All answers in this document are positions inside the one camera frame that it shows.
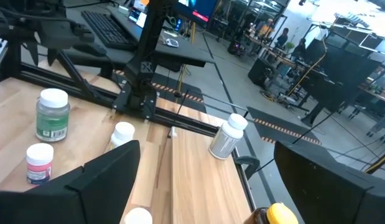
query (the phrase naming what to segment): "white bottle cap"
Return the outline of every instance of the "white bottle cap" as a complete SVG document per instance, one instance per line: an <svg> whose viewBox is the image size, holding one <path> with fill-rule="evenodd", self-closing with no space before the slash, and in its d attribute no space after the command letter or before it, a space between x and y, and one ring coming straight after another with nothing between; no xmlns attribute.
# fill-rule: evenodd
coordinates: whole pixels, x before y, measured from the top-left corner
<svg viewBox="0 0 385 224"><path fill-rule="evenodd" d="M132 209L125 217L124 224L152 224L152 215L143 208Z"/></svg>
<svg viewBox="0 0 385 224"><path fill-rule="evenodd" d="M68 93L56 88L40 92L40 103L49 108L61 108L68 104Z"/></svg>
<svg viewBox="0 0 385 224"><path fill-rule="evenodd" d="M114 135L119 140L132 139L136 129L134 126L127 122L119 122L115 126Z"/></svg>
<svg viewBox="0 0 385 224"><path fill-rule="evenodd" d="M26 150L26 162L33 166L44 166L54 158L54 148L46 143L37 143Z"/></svg>
<svg viewBox="0 0 385 224"><path fill-rule="evenodd" d="M243 131L248 126L248 121L239 114L231 114L228 118L228 124L233 128Z"/></svg>

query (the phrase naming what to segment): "gray floor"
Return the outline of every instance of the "gray floor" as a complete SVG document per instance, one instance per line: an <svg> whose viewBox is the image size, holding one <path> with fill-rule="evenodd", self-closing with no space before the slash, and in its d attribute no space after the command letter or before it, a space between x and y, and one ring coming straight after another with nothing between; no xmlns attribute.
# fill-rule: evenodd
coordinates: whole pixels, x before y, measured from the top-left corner
<svg viewBox="0 0 385 224"><path fill-rule="evenodd" d="M65 1L66 5L68 6L79 4L81 2L94 1ZM105 4L100 6L85 7L81 10L106 12L104 7ZM208 42L208 46L214 55L214 59L224 80L224 83L221 82L219 74L215 66L212 64L207 64L204 68L188 66L191 74L185 76L185 83L199 87L202 92L206 93L207 95L214 96L215 98L223 101L228 101L228 97L224 89L224 86L226 86L234 104L242 107L250 106L265 113L277 116L278 118L282 118L297 125L304 126L299 119L299 116L304 116L303 112L299 110L287 110L277 103L272 103L266 100L259 94L260 88L254 85L247 76L249 69L253 64L253 60L251 58L237 58L232 56L226 51L226 42L219 43L210 34L205 34L205 36ZM209 51L201 32L197 33L194 44L204 51ZM40 48L39 52L45 53L46 50ZM22 51L22 58L25 62L32 62L29 53L24 50ZM98 73L97 68L84 67L83 69ZM178 73L169 73L167 69L160 67L157 69L157 73L161 73L166 76L169 75L169 77L175 79L179 77ZM205 102L225 111L233 112L230 106L210 98L205 98ZM306 108L310 109L312 109L314 106L315 103L313 101L309 101L305 105ZM209 107L207 108L207 111L212 115L224 119L228 117L226 113L214 110ZM351 111L352 108L348 108L342 114L334 115L334 118L326 120L318 128L316 128L314 130L314 134L316 137L318 137L319 140L321 140L324 147L331 150L330 153L334 157L339 156L340 154L343 154L350 149L359 147L359 149L351 151L348 156L340 156L337 161L360 170L366 165L365 163L373 162L378 156L385 153L385 144L380 144L379 142L375 142L368 147L363 147L363 144L369 144L374 142L376 139L379 139L381 134L384 134L384 130L372 138L366 137L365 134L374 124L374 121L370 120L363 114L360 114L354 120L350 121L347 117ZM321 121L326 116L327 114L322 112L317 118L316 122ZM246 134L251 145L253 146L253 153L257 156L257 158L261 160L262 164L265 164L267 161L273 158L274 146L261 140L260 135L254 127L253 123L249 123L246 129ZM240 154L243 156L251 155L251 151L248 149L245 141L241 141L238 144L238 149ZM382 168L383 169L375 172L374 175L376 177L385 179L385 166ZM268 192L266 192L264 188L264 184L266 183L262 181L263 178L266 179L266 182L275 201L283 202L288 207L290 207L297 214L300 223L303 223L292 199L290 198L284 184L282 183L275 163L272 163L263 169L263 176L255 174L249 180L257 207L268 207L271 204L267 194Z"/></svg>

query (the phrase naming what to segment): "green label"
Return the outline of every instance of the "green label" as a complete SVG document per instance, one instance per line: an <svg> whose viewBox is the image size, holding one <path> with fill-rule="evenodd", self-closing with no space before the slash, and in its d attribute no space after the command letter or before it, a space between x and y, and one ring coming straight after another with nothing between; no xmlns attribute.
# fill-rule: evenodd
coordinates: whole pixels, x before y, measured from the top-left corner
<svg viewBox="0 0 385 224"><path fill-rule="evenodd" d="M69 114L47 116L37 112L36 135L43 141L59 141L67 135Z"/></svg>

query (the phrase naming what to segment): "red light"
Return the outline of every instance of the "red light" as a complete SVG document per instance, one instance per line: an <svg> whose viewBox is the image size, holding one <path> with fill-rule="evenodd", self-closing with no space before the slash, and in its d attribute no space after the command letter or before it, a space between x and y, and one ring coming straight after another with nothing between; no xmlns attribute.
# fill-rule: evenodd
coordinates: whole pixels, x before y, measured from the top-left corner
<svg viewBox="0 0 385 224"><path fill-rule="evenodd" d="M194 11L192 14L205 22L209 21L209 18L199 14L197 11Z"/></svg>

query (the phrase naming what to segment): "keyboard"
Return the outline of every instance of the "keyboard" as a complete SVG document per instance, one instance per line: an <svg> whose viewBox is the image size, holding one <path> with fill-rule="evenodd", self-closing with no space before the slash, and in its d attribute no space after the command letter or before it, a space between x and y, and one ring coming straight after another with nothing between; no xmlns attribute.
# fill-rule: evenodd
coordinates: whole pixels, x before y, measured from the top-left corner
<svg viewBox="0 0 385 224"><path fill-rule="evenodd" d="M119 50L137 49L131 36L123 31L111 16L89 11L81 12L81 16L106 47Z"/></svg>

